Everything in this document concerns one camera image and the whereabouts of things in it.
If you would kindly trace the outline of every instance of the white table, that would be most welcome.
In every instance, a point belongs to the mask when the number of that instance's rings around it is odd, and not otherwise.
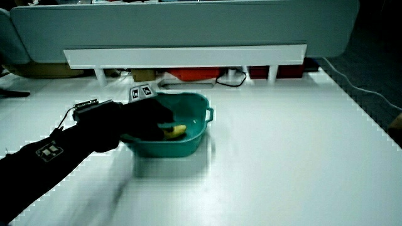
[[[3,77],[32,95],[0,100],[0,143],[49,135],[76,102],[128,99],[131,77],[108,82]],[[93,154],[12,225],[402,225],[401,149],[324,72],[195,92],[215,116],[193,155]]]

